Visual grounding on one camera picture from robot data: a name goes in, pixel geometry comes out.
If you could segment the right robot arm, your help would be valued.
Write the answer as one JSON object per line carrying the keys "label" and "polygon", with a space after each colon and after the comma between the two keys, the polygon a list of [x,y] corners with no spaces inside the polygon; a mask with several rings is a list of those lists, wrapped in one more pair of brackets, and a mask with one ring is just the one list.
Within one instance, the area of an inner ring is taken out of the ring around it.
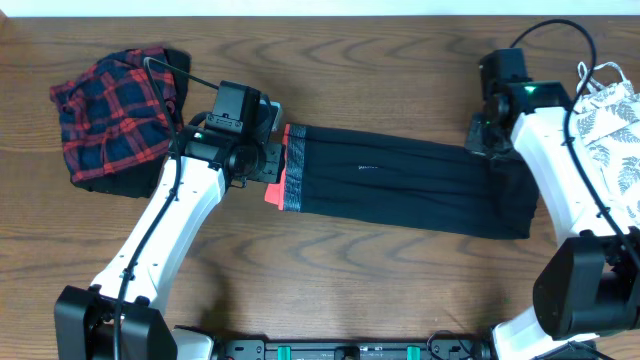
{"label": "right robot arm", "polygon": [[536,279],[532,306],[496,325],[496,359],[583,352],[587,341],[639,327],[639,229],[607,194],[574,126],[559,82],[535,82],[519,48],[479,62],[484,109],[465,147],[492,160],[522,160],[551,216],[558,250]]}

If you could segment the black leggings with red waistband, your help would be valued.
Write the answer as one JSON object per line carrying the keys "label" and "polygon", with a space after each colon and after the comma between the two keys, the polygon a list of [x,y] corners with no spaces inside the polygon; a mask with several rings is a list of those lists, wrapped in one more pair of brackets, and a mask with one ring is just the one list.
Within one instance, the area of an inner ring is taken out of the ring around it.
{"label": "black leggings with red waistband", "polygon": [[526,239],[539,197],[527,165],[459,146],[289,124],[281,211],[496,240]]}

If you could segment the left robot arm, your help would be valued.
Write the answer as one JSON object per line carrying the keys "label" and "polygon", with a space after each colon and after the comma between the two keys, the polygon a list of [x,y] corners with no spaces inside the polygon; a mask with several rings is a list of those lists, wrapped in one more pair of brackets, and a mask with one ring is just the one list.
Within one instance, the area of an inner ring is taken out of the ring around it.
{"label": "left robot arm", "polygon": [[285,147],[270,139],[282,106],[223,81],[214,108],[170,147],[157,188],[118,254],[86,288],[67,286],[54,306],[61,359],[212,359],[215,340],[169,328],[169,294],[204,220],[232,186],[277,184]]}

